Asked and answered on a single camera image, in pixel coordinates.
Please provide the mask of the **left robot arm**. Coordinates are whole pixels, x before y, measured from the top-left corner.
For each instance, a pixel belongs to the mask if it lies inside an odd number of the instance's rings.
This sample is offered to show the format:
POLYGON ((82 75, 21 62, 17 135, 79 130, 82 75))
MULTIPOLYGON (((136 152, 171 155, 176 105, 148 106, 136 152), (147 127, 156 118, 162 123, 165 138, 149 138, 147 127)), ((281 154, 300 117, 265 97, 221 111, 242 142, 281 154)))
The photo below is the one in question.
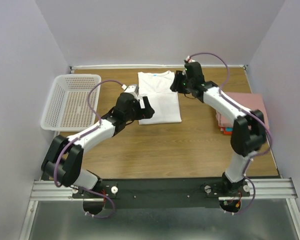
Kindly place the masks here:
POLYGON ((100 177, 82 168, 84 154, 102 141, 117 135, 131 122, 150 119, 154 113, 148 97, 138 99, 132 93, 121 93, 115 106, 93 126, 68 137, 56 136, 41 170, 52 177, 58 187, 76 186, 100 191, 100 177))

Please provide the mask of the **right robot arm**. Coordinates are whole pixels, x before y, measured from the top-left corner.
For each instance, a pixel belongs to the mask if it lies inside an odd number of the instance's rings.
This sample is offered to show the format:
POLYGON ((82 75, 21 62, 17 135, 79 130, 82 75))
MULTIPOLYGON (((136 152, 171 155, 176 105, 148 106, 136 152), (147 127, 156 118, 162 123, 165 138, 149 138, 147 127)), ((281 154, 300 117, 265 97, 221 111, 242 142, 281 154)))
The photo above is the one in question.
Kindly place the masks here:
POLYGON ((263 113, 242 106, 216 83, 205 81, 201 64, 193 60, 185 60, 184 69, 176 71, 170 90, 191 94, 232 122, 230 145, 233 155, 229 167, 222 174, 220 188, 224 194, 238 191, 244 184, 251 161, 267 141, 263 113))

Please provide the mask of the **white t shirt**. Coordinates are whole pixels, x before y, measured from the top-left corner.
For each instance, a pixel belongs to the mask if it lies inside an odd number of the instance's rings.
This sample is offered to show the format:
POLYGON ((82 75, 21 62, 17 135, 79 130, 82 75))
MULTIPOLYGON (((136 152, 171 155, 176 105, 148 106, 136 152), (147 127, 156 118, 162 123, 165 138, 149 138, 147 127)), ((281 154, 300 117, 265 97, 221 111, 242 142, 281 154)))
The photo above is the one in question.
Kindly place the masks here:
POLYGON ((178 93, 170 90, 175 74, 168 70, 162 73, 138 72, 139 95, 148 97, 154 115, 139 120, 140 125, 181 123, 178 93))

